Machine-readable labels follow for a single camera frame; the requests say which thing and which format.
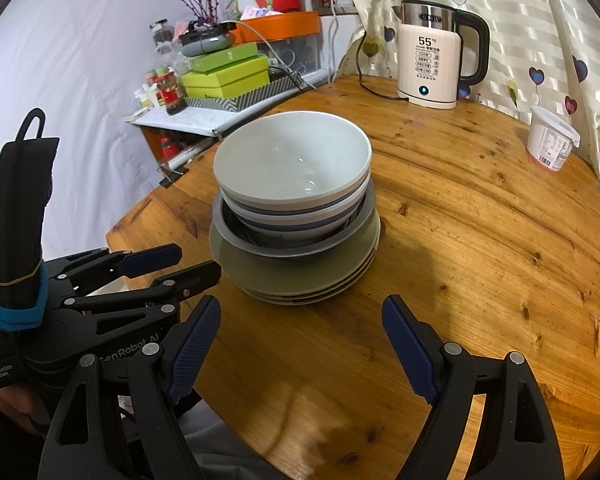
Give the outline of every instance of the blue stripe on bowl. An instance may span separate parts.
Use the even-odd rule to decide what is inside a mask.
[[[362,182],[360,182],[360,186],[362,186],[365,182],[366,182],[366,176],[365,176],[364,180]],[[252,213],[258,213],[261,215],[269,215],[269,216],[290,216],[290,215],[301,215],[304,213],[313,213],[315,211],[320,211],[321,209],[327,209],[328,207],[331,207],[332,205],[336,205],[337,203],[340,203],[344,199],[353,195],[357,190],[360,189],[360,186],[358,186],[353,191],[349,191],[346,195],[341,196],[340,198],[337,198],[336,200],[329,202],[327,204],[317,205],[316,207],[311,207],[308,209],[296,209],[294,211],[273,211],[271,209],[259,209],[257,207],[239,202],[233,196],[231,196],[229,194],[227,194],[227,195],[228,195],[229,199],[231,199],[232,202],[235,202],[242,209],[246,209],[247,211],[251,211]]]
[[[241,222],[243,222],[244,224],[253,226],[253,227],[257,227],[260,229],[264,229],[266,231],[276,231],[276,232],[297,232],[297,231],[308,231],[310,229],[317,229],[318,227],[324,227],[327,226],[329,224],[332,224],[334,222],[337,222],[338,220],[341,220],[342,218],[344,218],[345,216],[347,216],[348,214],[350,214],[352,211],[354,211],[355,209],[358,208],[358,206],[360,205],[360,202],[362,202],[362,199],[365,196],[361,196],[358,200],[356,200],[356,202],[350,206],[349,208],[345,209],[343,212],[332,216],[330,218],[325,218],[324,220],[320,220],[317,222],[311,222],[309,224],[297,224],[297,225],[268,225],[268,224],[261,224],[259,222],[254,222],[253,220],[249,220],[247,218],[243,218],[240,215],[238,215],[235,211],[234,214],[240,219]]]

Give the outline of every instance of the jar with red lid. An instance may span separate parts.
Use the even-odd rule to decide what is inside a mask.
[[[158,84],[164,106],[167,108],[167,113],[169,115],[177,114],[187,107],[187,102],[184,100],[182,89],[173,72],[167,72],[165,75],[157,77],[154,81]]]

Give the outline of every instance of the electric kettle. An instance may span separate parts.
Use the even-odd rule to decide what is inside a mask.
[[[478,84],[489,67],[489,26],[477,14],[419,0],[392,7],[398,26],[398,96],[429,108],[456,106],[458,85]],[[479,36],[477,70],[460,76],[463,40],[460,25]]]

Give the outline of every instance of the wooden table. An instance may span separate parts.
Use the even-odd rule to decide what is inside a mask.
[[[370,81],[395,91],[394,81]],[[400,294],[443,340],[474,354],[526,356],[566,477],[576,478],[600,448],[600,187],[592,169],[574,155],[560,173],[543,169],[525,151],[528,126],[485,106],[382,100],[355,77],[273,113],[286,110],[332,112],[370,137],[378,255],[355,286],[309,307],[254,300],[223,278],[211,290],[222,326],[196,389],[295,479],[393,480],[429,411],[381,327],[382,300]],[[110,231],[110,247],[173,241],[182,266],[209,259],[214,153],[131,210]],[[475,399],[449,478],[464,478],[468,466],[483,402]]]

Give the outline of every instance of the gray bowl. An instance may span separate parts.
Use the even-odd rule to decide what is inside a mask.
[[[321,253],[341,244],[362,227],[375,208],[376,190],[374,189],[373,181],[369,180],[365,195],[358,206],[358,211],[348,222],[346,222],[346,224],[340,227],[336,232],[330,233],[321,240],[316,240],[308,245],[298,247],[275,246],[276,242],[274,240],[250,230],[240,222],[234,212],[229,209],[229,206],[226,204],[219,191],[213,204],[213,223],[222,238],[232,246],[247,253],[264,256],[266,258],[301,258],[302,256]]]

